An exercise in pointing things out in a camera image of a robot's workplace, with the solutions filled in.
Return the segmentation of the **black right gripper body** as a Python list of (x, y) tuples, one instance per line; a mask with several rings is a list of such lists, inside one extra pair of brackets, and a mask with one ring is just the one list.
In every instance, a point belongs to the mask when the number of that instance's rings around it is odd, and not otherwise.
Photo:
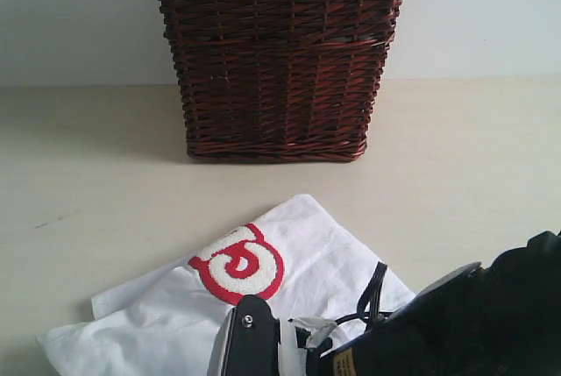
[(332, 351), (321, 347), (309, 375), (440, 375), (443, 370), (443, 306), (412, 301), (395, 312), (355, 312), (337, 325), (360, 320), (364, 333)]

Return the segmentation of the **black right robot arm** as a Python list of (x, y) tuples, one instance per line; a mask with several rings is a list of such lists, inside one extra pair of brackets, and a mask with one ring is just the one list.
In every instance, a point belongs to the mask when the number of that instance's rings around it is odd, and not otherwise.
[(560, 236), (462, 266), (326, 354), (316, 375), (558, 375)]

